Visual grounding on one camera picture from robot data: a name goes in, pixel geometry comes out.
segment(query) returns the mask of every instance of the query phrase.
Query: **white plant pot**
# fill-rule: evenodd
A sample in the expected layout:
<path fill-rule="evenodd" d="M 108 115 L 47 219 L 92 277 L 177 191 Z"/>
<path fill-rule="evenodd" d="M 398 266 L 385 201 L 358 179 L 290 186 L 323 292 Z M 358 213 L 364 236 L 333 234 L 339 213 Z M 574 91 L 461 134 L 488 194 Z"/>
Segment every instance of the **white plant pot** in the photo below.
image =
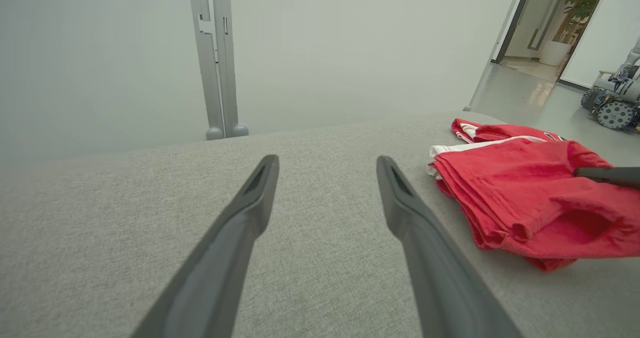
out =
<path fill-rule="evenodd" d="M 540 63 L 556 67 L 569 53 L 569 49 L 571 49 L 571 44 L 566 42 L 546 41 L 540 53 Z"/>

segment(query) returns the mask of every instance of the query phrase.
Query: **gray floor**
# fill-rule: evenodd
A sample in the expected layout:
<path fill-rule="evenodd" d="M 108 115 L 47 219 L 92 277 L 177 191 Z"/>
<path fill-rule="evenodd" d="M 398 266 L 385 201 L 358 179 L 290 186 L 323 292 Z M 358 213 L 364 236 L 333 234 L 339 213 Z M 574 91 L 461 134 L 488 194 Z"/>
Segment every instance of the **gray floor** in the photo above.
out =
<path fill-rule="evenodd" d="M 576 140 L 613 165 L 640 165 L 640 135 L 599 125 L 580 106 L 582 95 L 582 90 L 489 63 L 471 110 Z"/>

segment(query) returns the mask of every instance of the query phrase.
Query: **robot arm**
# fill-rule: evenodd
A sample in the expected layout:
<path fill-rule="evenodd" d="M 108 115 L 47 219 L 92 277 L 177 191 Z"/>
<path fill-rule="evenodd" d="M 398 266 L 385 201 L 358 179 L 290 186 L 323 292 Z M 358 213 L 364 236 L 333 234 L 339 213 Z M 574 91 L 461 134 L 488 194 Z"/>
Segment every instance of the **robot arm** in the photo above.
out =
<path fill-rule="evenodd" d="M 635 46 L 629 51 L 629 55 L 626 57 L 626 61 L 617 69 L 617 72 L 613 76 L 613 80 L 617 83 L 627 82 L 632 79 L 633 76 L 629 76 L 629 71 L 636 62 L 640 60 L 640 37 L 635 42 Z"/>

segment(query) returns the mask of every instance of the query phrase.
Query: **gray cushion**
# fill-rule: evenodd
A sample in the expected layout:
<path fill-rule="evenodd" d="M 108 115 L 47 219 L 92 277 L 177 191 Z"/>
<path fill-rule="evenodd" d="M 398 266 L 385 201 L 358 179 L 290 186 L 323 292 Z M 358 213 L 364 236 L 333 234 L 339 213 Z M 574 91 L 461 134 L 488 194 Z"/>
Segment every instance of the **gray cushion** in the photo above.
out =
<path fill-rule="evenodd" d="M 400 242 L 375 174 L 392 156 L 531 337 L 640 336 L 636 258 L 545 274 L 474 246 L 458 204 L 427 175 L 428 149 L 461 144 L 450 112 L 170 146 L 5 172 L 0 183 L 0 335 L 126 337 L 266 154 L 280 176 L 235 337 L 418 337 Z"/>

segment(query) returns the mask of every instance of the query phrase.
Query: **gray wheel hub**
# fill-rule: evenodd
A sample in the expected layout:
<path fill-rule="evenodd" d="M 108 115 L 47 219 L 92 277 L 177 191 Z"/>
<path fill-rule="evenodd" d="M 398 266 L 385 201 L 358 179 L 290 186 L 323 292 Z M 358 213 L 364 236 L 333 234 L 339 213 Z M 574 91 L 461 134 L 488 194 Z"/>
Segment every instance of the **gray wheel hub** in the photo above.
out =
<path fill-rule="evenodd" d="M 612 101 L 598 110 L 598 123 L 609 129 L 621 129 L 634 119 L 634 107 L 621 101 Z"/>

